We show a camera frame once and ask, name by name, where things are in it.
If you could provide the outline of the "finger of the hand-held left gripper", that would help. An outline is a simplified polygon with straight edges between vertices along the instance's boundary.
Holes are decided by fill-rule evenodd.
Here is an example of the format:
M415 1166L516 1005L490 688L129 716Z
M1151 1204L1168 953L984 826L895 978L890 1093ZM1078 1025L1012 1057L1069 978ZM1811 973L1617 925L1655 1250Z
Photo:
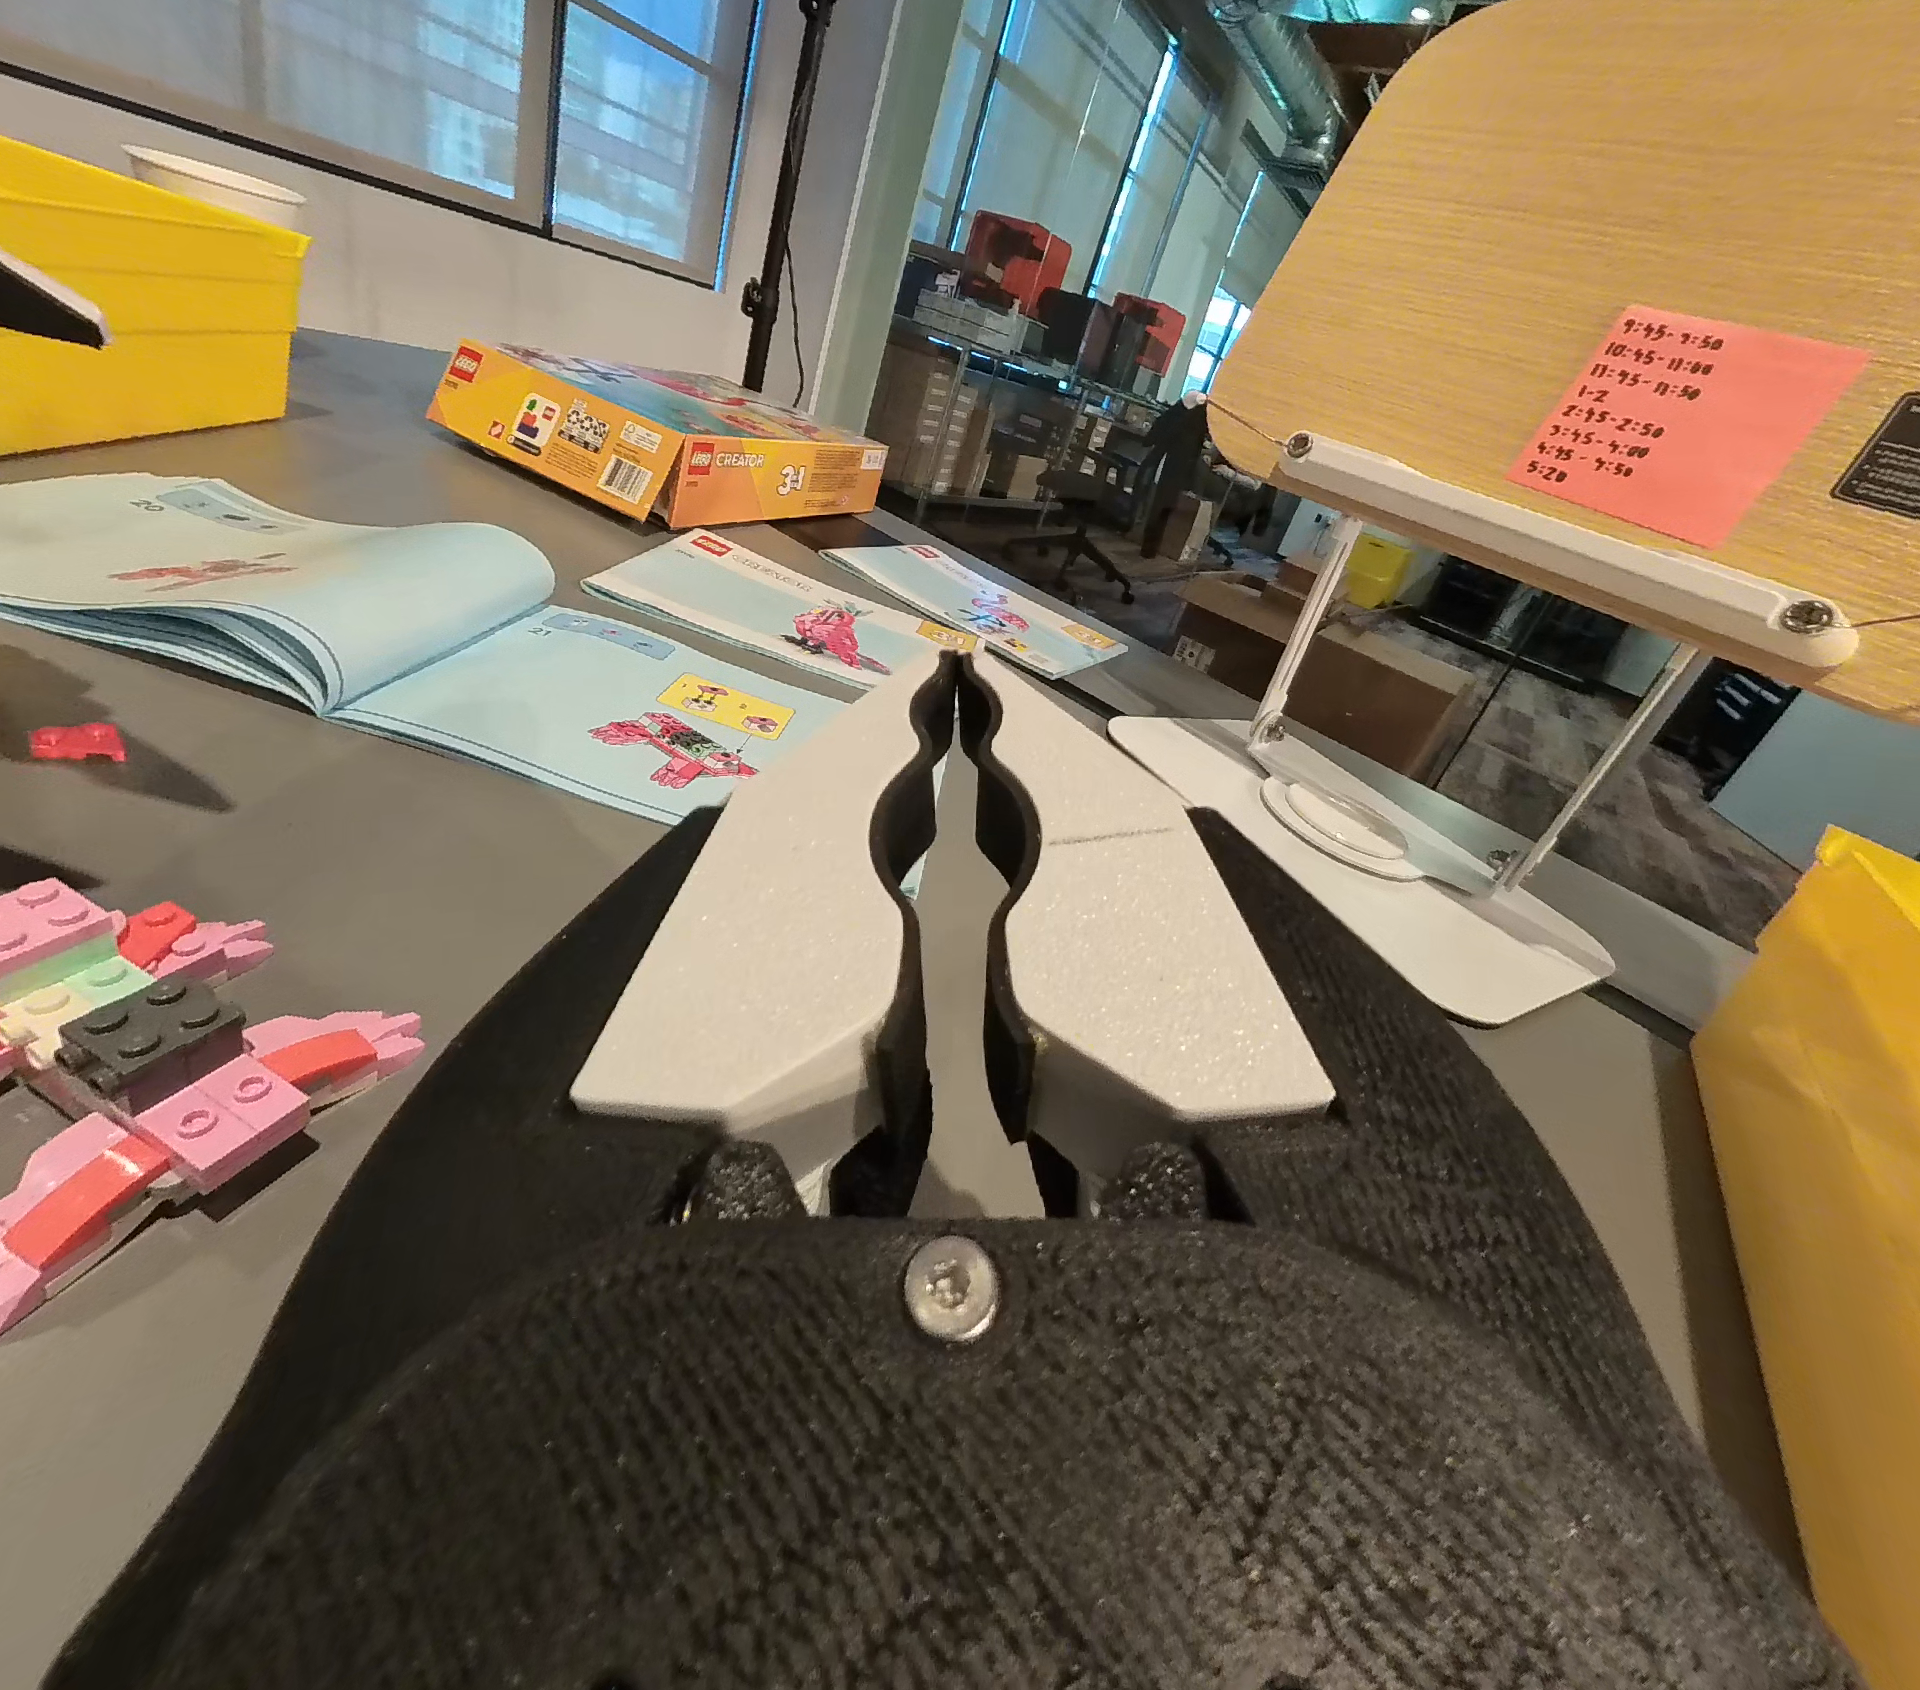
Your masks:
M0 252L0 330L87 352L109 346L106 307L20 252Z

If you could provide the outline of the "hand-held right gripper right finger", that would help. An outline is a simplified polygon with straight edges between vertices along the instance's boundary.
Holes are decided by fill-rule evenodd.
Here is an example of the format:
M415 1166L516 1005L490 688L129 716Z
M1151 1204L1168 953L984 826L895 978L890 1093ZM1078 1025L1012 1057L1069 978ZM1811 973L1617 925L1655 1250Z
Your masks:
M963 659L984 939L984 1082L1040 1191L1138 1147L1317 1123L1330 1075L1190 806L1024 673Z

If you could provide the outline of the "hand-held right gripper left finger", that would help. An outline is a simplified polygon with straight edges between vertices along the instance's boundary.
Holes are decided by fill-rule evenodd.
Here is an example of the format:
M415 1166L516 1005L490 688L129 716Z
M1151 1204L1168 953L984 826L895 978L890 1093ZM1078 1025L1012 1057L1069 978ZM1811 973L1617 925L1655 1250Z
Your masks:
M827 1213L905 1213L932 1160L918 878L963 659L728 786L568 1104L777 1147Z

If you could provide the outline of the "yellow plastic bin with bricks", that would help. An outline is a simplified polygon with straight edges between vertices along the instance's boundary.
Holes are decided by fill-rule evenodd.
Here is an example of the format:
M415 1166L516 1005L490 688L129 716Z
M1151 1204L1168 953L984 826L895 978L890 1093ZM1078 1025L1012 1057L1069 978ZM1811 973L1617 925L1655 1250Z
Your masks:
M0 453L277 420L296 231L0 140L0 241L106 317L106 346L0 334Z

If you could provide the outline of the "pink toy brick model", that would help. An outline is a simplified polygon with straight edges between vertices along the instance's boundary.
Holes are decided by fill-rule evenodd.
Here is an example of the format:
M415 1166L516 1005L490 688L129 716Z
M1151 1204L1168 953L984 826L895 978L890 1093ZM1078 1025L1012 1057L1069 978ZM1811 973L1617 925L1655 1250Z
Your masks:
M68 878L0 898L0 1075L54 1106L0 1197L0 1330L422 1057L422 1013L249 1024L269 925L106 909Z

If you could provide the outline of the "white paper cup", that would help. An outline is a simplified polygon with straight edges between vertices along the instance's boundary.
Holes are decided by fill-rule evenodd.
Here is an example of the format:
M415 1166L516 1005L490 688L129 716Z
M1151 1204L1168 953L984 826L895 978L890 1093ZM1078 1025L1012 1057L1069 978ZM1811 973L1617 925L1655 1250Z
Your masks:
M190 201L190 204L215 204L231 217L269 224L269 231L294 231L306 235L306 192L253 177L240 167L215 167L215 162L187 162L150 140L123 140L123 162L140 185Z

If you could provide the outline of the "brown cardboard box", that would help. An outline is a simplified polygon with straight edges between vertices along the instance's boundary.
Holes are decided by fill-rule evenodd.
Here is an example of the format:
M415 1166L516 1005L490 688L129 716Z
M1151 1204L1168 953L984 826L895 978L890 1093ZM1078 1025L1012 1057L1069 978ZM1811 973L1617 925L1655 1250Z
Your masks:
M1168 659L1247 698L1265 698L1292 617L1302 603L1260 577L1190 577ZM1473 722L1473 673L1400 643L1390 625L1325 617L1290 688L1290 722L1430 786Z

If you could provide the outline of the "closed light blue instruction booklet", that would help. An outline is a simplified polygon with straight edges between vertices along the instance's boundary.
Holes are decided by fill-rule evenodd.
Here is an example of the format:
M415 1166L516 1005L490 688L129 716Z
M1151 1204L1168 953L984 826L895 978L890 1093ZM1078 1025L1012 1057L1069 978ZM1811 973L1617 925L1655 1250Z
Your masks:
M878 596L918 606L922 617L942 617L980 637L984 649L999 649L1004 661L1040 679L1065 679L1065 673L1127 659L1120 637L1035 596L1013 596L999 577L968 568L942 544L852 544L852 552L822 552L822 566L872 584Z
M845 688L878 688L950 649L932 617L827 591L705 529L581 577L581 596L621 603L646 617L682 617L699 637L762 649Z

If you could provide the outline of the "open light blue instruction booklet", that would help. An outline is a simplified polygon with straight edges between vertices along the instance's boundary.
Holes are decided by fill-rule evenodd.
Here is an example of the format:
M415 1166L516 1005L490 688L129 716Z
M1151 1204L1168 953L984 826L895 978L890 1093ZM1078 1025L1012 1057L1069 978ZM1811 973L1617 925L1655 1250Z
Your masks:
M0 491L0 611L249 679L389 746L682 826L850 698L556 606L506 529L339 529L215 476Z

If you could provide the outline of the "orange toy brick box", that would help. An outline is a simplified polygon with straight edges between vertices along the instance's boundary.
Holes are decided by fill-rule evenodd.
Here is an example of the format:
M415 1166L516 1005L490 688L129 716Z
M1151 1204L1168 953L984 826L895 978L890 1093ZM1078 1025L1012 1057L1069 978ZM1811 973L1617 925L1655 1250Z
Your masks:
M885 440L728 380L457 339L427 420L621 523L745 529L867 514Z

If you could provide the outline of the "red 3D printer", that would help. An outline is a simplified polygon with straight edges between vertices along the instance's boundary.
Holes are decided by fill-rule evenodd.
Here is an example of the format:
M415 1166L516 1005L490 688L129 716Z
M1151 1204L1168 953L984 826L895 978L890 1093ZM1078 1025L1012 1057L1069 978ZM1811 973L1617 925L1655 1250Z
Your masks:
M1190 317L1160 304L1160 298L1114 298L1108 317L1108 359L1100 359L1100 386L1108 390L1133 390L1133 396L1160 396L1168 380L1168 359L1184 346Z
M1040 317L1046 294L1065 294L1069 241L1046 224L974 208L963 298L984 307Z

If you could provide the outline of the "yellow plastic bin with papers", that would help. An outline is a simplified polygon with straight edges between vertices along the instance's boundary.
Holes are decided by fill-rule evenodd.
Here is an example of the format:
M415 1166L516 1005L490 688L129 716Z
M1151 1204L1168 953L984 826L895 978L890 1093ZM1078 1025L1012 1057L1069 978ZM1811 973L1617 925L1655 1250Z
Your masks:
M1692 1037L1789 1518L1864 1687L1920 1687L1920 864L1824 829Z

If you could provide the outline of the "pink sticky note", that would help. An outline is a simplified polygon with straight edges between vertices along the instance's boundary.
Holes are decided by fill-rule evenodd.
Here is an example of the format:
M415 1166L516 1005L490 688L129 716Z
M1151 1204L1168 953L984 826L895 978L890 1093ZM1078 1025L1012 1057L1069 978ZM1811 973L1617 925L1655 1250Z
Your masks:
M1718 552L1864 366L1857 346L1627 304L1504 484Z

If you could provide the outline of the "wooden book stand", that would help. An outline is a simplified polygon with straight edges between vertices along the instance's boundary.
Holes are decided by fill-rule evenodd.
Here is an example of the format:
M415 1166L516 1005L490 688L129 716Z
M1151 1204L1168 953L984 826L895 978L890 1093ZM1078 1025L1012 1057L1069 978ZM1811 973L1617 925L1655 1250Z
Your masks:
M1617 978L1524 886L1703 661L1914 722L1914 523L1836 501L1914 390L1914 84L1920 0L1484 8L1390 79L1209 386L1217 456L1330 505L1330 552L1254 722L1108 739L1459 1025ZM1870 352L1718 552L1504 484L1627 304ZM1467 852L1281 722L1361 529L1673 637L1518 852Z

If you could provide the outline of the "black label plate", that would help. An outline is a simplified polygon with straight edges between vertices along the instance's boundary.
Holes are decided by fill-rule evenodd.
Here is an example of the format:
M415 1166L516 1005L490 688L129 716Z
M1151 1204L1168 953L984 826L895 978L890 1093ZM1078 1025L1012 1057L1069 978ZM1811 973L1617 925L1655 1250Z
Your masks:
M1864 453L1842 469L1836 501L1920 523L1920 390L1909 390Z

